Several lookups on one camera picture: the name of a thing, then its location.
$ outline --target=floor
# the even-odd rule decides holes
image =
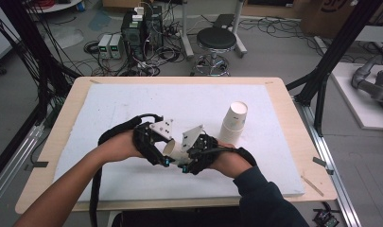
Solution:
[[[90,56],[83,52],[83,46],[90,41],[100,39],[100,34],[104,32],[119,31],[122,16],[120,13],[104,12],[96,1],[90,1],[90,3],[84,12],[67,9],[45,16],[51,25],[73,26],[80,30],[84,37],[83,41],[65,48],[64,51],[72,61],[77,63],[78,69],[84,75],[98,73],[95,70],[98,66],[94,62],[84,61],[90,59]],[[215,16],[206,17],[210,21],[215,21],[216,18]],[[255,19],[242,20],[241,23],[238,35],[248,49],[248,54],[242,59],[235,52],[224,54],[231,63],[232,77],[279,77],[287,84],[308,74],[321,60],[320,51],[312,48],[313,43],[302,37],[301,33],[298,33],[299,38],[290,37],[290,33],[281,30],[272,30],[275,33],[269,35],[265,29],[260,30],[254,26]],[[268,21],[260,23],[263,23],[262,28],[268,24]],[[193,25],[189,28],[195,28],[188,33],[195,54],[199,55],[203,51],[196,46],[193,34],[211,24],[199,16],[189,18],[188,24]],[[298,29],[298,22],[288,23],[288,25],[296,26],[295,28]],[[285,38],[275,38],[274,34]],[[362,46],[369,47],[363,43],[354,44],[343,61],[365,62],[362,57],[369,58],[375,53],[372,49],[373,53],[369,53]],[[35,83],[17,55],[10,52],[1,62],[8,71],[5,75],[0,75],[0,153],[38,101]],[[110,66],[118,67],[115,65],[120,63],[122,62],[110,61]],[[161,70],[159,76],[188,76],[192,63],[192,61],[181,61],[164,64],[159,67]],[[290,94],[296,95],[300,90],[301,87],[290,91]],[[314,108],[315,99],[312,101],[312,109],[315,110]],[[361,225],[382,227],[383,131],[362,130],[359,127],[332,79],[328,81],[327,86],[322,131]],[[42,139],[47,136],[47,132],[48,130],[45,131]],[[42,145],[34,150],[33,159],[37,158],[41,149]],[[30,171],[24,170],[26,164],[0,200],[0,226],[11,226],[19,217],[14,211],[14,206],[30,174]],[[316,214],[312,208],[322,208],[321,204],[296,203],[295,205],[310,225],[315,226],[311,221]],[[333,209],[338,209],[336,204],[331,205]],[[99,225],[106,226],[108,217],[108,212],[99,212]],[[345,225],[340,215],[338,217],[341,221],[340,226]],[[64,226],[79,225],[89,225],[86,212],[72,214]]]

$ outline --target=white mat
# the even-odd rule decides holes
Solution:
[[[283,195],[304,194],[269,95],[261,85],[95,84],[59,159],[55,181],[96,146],[104,131],[136,115],[153,113],[174,119],[172,135],[181,142],[182,132],[200,124],[208,134],[218,136],[222,119],[234,101],[249,107],[246,127],[236,146],[252,153],[267,179],[277,183]],[[79,200],[88,201],[90,193],[88,185]],[[232,180],[211,169],[194,176],[182,174],[176,166],[152,166],[136,158],[103,167],[102,201],[237,196]]]
[[[371,96],[351,86],[351,78],[362,64],[339,63],[333,70],[333,78],[339,87],[359,126],[368,130],[383,130],[383,108]],[[374,65],[366,80],[374,83],[383,65]]]

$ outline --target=round stool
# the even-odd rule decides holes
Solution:
[[[229,62],[218,54],[235,49],[235,34],[225,28],[208,27],[197,34],[197,44],[211,53],[195,60],[191,76],[195,75],[195,71],[207,76],[230,76],[227,71]]]

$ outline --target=person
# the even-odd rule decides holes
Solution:
[[[133,131],[119,133],[87,153],[46,189],[14,226],[62,226],[82,191],[104,164],[143,158],[132,142],[132,135]],[[240,155],[223,151],[209,168],[234,179],[241,195],[239,209],[245,226],[308,226],[298,210],[283,199],[276,184],[269,183],[258,166],[251,166]]]

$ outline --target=black sleeve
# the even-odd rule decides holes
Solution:
[[[268,183],[258,166],[234,179],[241,195],[240,211],[245,226],[308,226],[300,212],[283,199],[275,183]]]

